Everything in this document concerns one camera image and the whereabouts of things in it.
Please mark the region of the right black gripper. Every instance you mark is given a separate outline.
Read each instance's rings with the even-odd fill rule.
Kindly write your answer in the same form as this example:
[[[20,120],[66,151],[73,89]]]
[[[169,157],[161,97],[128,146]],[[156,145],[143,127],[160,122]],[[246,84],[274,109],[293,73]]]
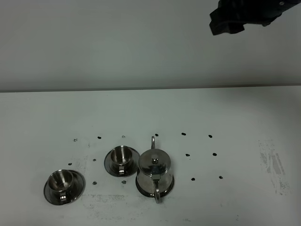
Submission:
[[[245,24],[268,26],[296,5],[297,0],[220,0],[209,26],[213,35],[236,34]]]

